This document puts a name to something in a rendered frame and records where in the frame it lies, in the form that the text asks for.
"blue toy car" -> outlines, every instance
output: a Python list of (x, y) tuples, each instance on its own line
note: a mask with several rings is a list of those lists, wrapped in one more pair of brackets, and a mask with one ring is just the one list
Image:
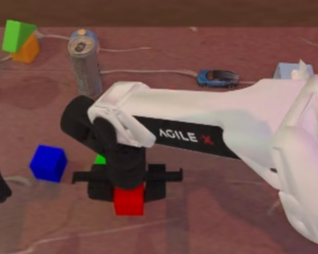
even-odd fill
[(201, 87), (234, 88), (238, 85), (239, 75), (229, 70), (201, 70), (197, 82)]

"green cube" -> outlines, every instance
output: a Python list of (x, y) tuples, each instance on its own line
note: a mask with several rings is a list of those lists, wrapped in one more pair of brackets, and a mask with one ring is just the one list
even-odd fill
[(104, 156), (102, 155), (98, 155), (95, 159), (94, 164), (98, 164), (98, 165), (105, 165), (106, 164), (106, 159)]
[(7, 20), (2, 50), (17, 53), (37, 26), (14, 20)]

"white robotic arm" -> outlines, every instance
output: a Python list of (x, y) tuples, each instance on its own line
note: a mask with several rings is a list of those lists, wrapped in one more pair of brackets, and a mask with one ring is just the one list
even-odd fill
[[(318, 244), (317, 75), (263, 79), (223, 93), (118, 82), (88, 116), (110, 121), (121, 144), (159, 143), (243, 160), (279, 190), (291, 225)], [(222, 131), (212, 135), (212, 128)]]

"red x logo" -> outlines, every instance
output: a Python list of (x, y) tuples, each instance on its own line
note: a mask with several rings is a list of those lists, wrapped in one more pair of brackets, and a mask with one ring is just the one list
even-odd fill
[(210, 136), (204, 136), (202, 135), (200, 137), (200, 140), (202, 140), (204, 142), (204, 144), (211, 144), (212, 146), (214, 145), (213, 141), (211, 140)]

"silver can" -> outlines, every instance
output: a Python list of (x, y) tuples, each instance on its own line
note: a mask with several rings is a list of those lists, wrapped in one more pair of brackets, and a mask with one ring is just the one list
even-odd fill
[(102, 93), (97, 45), (93, 38), (80, 35), (68, 43), (68, 52), (80, 95), (96, 98)]

